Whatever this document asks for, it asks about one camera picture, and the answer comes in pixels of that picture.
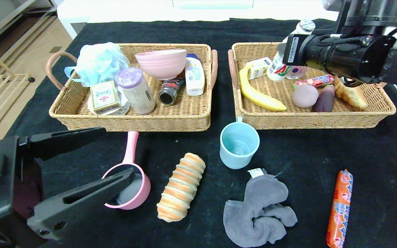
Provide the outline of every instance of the pink bowl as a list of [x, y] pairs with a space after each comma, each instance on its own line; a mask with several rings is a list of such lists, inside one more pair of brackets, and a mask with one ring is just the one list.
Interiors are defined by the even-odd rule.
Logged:
[[140, 52], [135, 57], [140, 68], [158, 80], [170, 80], [177, 77], [185, 69], [186, 64], [185, 49]]

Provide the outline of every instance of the black tablecloth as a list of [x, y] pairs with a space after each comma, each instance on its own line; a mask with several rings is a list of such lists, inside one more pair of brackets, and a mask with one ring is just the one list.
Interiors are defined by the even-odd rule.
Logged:
[[[274, 247], [326, 247], [326, 228], [338, 171], [354, 176], [345, 247], [397, 247], [397, 113], [372, 129], [264, 130], [252, 162], [232, 170], [219, 159], [219, 133], [235, 120], [227, 50], [236, 42], [281, 41], [298, 21], [239, 20], [225, 22], [114, 22], [88, 24], [67, 51], [78, 55], [84, 44], [197, 43], [218, 51], [219, 70], [212, 99], [212, 122], [206, 132], [142, 132], [136, 163], [151, 180], [151, 193], [137, 209], [113, 210], [99, 205], [86, 214], [72, 238], [43, 247], [236, 247], [225, 234], [225, 201], [242, 200], [248, 169], [263, 167], [289, 188], [284, 205], [298, 223]], [[317, 20], [319, 27], [332, 24]], [[65, 82], [60, 59], [53, 72]], [[397, 91], [386, 91], [397, 107]], [[48, 110], [58, 94], [46, 78], [8, 135], [65, 130]], [[121, 162], [126, 133], [104, 138], [41, 164], [47, 197], [100, 178]], [[157, 218], [156, 203], [175, 165], [186, 152], [206, 162], [206, 170], [188, 215], [177, 223]]]

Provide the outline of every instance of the light blue cup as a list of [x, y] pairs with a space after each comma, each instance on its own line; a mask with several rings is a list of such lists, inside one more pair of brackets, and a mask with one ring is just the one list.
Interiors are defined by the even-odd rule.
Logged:
[[260, 136], [242, 117], [227, 125], [220, 134], [220, 159], [229, 168], [248, 165], [260, 146]]

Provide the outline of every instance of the pink ladle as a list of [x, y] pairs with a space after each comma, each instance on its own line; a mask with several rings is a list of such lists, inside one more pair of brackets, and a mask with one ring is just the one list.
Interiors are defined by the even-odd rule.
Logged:
[[[126, 189], [124, 189], [118, 195], [117, 201], [119, 203], [120, 200], [124, 200], [124, 199], [126, 200], [129, 198], [131, 198], [131, 199], [126, 201], [125, 203], [119, 204], [119, 205], [112, 205], [112, 204], [105, 203], [106, 207], [120, 208], [123, 210], [134, 209], [134, 208], [137, 208], [138, 206], [140, 206], [146, 200], [146, 198], [148, 198], [148, 195], [150, 194], [150, 190], [151, 190], [150, 179], [143, 172], [142, 168], [140, 168], [140, 166], [138, 166], [137, 164], [134, 163], [134, 154], [136, 152], [136, 144], [137, 144], [138, 136], [139, 136], [138, 132], [135, 132], [135, 131], [128, 132], [128, 141], [126, 143], [125, 157], [123, 158], [122, 163], [113, 166], [107, 172], [105, 172], [104, 176], [102, 176], [102, 178], [104, 179], [106, 176], [108, 176], [108, 174], [111, 171], [113, 171], [115, 168], [117, 168], [119, 166], [130, 166], [131, 165], [131, 166], [134, 166], [136, 169], [138, 169], [140, 171], [140, 174], [136, 173], [136, 175], [134, 177], [134, 181], [131, 183], [130, 186], [128, 186]], [[138, 185], [136, 185], [136, 184], [139, 184], [139, 183], [140, 183], [139, 191], [137, 193], [135, 193], [135, 191], [137, 191], [137, 187], [138, 187]]]

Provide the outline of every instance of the basket handle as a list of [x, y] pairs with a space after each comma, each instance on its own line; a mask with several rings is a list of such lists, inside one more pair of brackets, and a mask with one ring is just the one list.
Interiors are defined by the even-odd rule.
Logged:
[[218, 69], [218, 56], [217, 50], [211, 51], [212, 68], [211, 68], [211, 90], [214, 88], [215, 82], [217, 80], [217, 69]]
[[62, 85], [62, 83], [60, 83], [56, 77], [54, 77], [53, 73], [52, 73], [52, 66], [53, 64], [57, 61], [58, 58], [60, 58], [61, 56], [65, 56], [68, 57], [69, 59], [71, 59], [74, 63], [78, 62], [78, 59], [76, 59], [76, 57], [74, 57], [73, 55], [69, 54], [68, 52], [55, 52], [54, 54], [52, 54], [49, 58], [49, 60], [47, 60], [47, 63], [45, 65], [45, 74], [47, 75], [47, 77], [49, 77], [49, 79], [51, 80], [51, 82], [60, 90], [63, 91], [66, 89], [65, 86]]
[[234, 52], [232, 49], [227, 51], [227, 59], [229, 60], [229, 71], [231, 73], [232, 85], [234, 89], [238, 89], [238, 70], [235, 66]]

